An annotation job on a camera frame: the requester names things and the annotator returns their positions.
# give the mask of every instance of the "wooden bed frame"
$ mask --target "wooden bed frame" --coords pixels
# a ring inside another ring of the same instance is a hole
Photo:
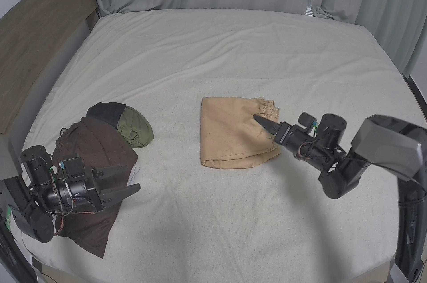
[[[0,179],[51,88],[99,19],[96,0],[21,0],[0,19]]]

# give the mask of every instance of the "white bed sheet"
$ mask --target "white bed sheet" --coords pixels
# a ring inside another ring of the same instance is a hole
[[[159,10],[100,19],[58,79],[25,147],[48,152],[99,101],[128,104],[155,134],[136,149],[137,194],[123,201],[100,259],[68,238],[42,262],[90,282],[343,282],[389,260],[398,229],[396,179],[371,166],[327,198],[319,172],[286,150],[246,170],[200,164],[203,97],[274,99],[280,120],[306,111],[348,122],[348,149],[374,113],[426,126],[390,59],[364,28],[251,10]],[[20,231],[13,224],[18,240]]]

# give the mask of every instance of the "wooden headboard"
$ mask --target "wooden headboard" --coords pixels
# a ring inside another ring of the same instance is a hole
[[[11,166],[11,152],[22,150],[22,135],[14,133],[26,136],[69,61],[57,66],[58,53],[83,23],[91,30],[97,7],[96,0],[21,0],[0,19],[0,179]]]

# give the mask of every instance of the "white fabric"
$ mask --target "white fabric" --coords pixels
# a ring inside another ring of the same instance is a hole
[[[396,178],[371,166],[359,186],[327,198],[319,172],[282,154],[256,168],[200,164],[203,97],[274,99],[347,120],[342,146],[375,113],[425,126],[410,90],[364,28],[250,10],[159,10],[99,20],[52,89],[25,146],[55,147],[62,127],[99,101],[151,123],[136,149],[141,184],[123,201],[100,259],[68,238],[24,243],[42,262],[90,282],[343,282],[390,259]],[[16,226],[13,233],[20,240]]]

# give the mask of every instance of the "folded clothing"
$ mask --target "folded clothing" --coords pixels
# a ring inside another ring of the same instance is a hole
[[[278,122],[273,100],[232,97],[203,98],[201,102],[201,163],[218,169],[258,166],[280,154],[273,136],[253,115]]]
[[[91,117],[83,117],[62,132],[56,141],[53,164],[59,168],[58,161],[76,153],[83,158],[86,166],[92,168],[126,165],[125,173],[102,180],[99,183],[100,189],[125,187],[131,169],[138,159],[136,152],[116,129]],[[103,258],[108,235],[120,205],[121,203],[118,203],[96,214],[71,214],[64,218],[64,226],[59,235],[71,238],[81,248]],[[57,230],[60,224],[61,218],[56,218]]]
[[[132,148],[145,147],[154,139],[148,120],[126,104],[98,103],[88,109],[86,116],[109,123]]]

